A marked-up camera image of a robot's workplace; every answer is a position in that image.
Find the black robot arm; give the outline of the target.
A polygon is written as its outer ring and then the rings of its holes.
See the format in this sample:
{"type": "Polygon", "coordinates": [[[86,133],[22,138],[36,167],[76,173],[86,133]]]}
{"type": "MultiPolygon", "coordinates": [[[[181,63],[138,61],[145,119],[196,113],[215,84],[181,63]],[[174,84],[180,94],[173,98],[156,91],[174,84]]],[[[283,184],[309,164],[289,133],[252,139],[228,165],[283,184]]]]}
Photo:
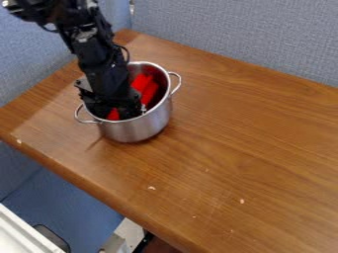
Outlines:
{"type": "Polygon", "coordinates": [[[77,84],[78,97],[93,116],[113,121],[141,114],[141,95],[129,84],[129,54],[113,43],[110,24],[97,0],[1,0],[16,18],[57,33],[77,58],[88,87],[77,84]]]}

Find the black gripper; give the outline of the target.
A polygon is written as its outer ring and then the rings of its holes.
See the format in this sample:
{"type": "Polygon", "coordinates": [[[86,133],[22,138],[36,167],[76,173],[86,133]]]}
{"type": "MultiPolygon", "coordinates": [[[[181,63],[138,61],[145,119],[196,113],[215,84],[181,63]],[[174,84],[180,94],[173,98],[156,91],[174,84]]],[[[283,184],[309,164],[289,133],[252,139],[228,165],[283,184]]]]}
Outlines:
{"type": "Polygon", "coordinates": [[[86,84],[77,81],[74,86],[89,113],[105,119],[112,106],[125,106],[117,109],[120,120],[140,116],[140,95],[129,84],[128,61],[121,49],[113,48],[106,55],[89,52],[77,59],[86,84]]]}

